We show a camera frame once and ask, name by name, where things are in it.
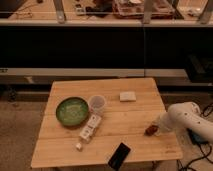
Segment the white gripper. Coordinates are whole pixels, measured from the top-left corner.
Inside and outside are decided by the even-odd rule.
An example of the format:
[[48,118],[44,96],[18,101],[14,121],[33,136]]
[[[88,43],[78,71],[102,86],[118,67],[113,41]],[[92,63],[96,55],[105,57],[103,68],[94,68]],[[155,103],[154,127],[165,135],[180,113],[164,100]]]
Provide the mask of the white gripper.
[[167,113],[161,114],[154,121],[155,125],[158,127],[156,135],[161,135],[163,133],[168,133],[173,131],[173,122],[171,121]]

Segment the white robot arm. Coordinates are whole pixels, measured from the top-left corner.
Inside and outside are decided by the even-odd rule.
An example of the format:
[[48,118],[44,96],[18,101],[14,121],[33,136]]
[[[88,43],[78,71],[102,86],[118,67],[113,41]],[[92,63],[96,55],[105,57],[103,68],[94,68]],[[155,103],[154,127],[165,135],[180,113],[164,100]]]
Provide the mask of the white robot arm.
[[194,102],[172,104],[167,111],[154,121],[161,132],[171,132],[175,127],[183,126],[213,143],[213,122],[200,116],[200,107]]

